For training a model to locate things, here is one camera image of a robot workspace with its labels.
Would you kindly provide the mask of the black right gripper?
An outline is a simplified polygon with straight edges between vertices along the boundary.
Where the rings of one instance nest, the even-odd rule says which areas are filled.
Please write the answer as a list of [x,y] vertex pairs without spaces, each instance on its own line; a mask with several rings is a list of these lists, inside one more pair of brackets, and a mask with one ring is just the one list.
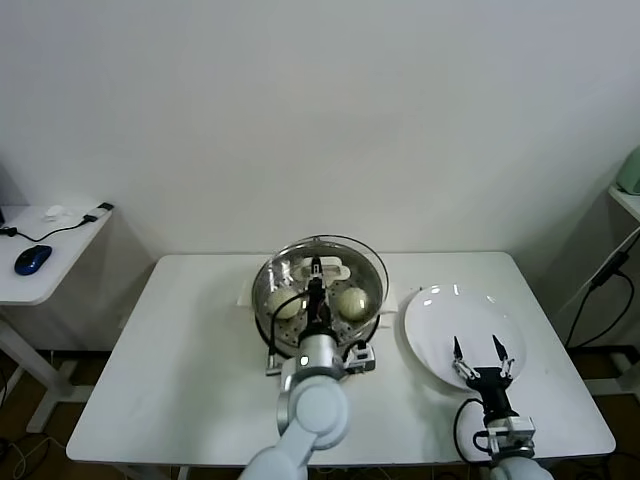
[[511,357],[504,344],[496,335],[492,336],[500,365],[497,367],[479,367],[475,370],[464,360],[459,340],[453,337],[453,368],[466,385],[480,394],[485,418],[507,418],[515,415],[507,395],[511,385],[512,367],[515,359]]

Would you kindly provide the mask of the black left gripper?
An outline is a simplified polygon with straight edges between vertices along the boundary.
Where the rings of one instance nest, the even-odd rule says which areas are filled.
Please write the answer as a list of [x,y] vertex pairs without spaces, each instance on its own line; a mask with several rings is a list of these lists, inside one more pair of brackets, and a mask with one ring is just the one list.
[[308,282],[307,321],[304,334],[327,334],[331,330],[331,311],[326,303],[324,271],[321,258],[311,258]]

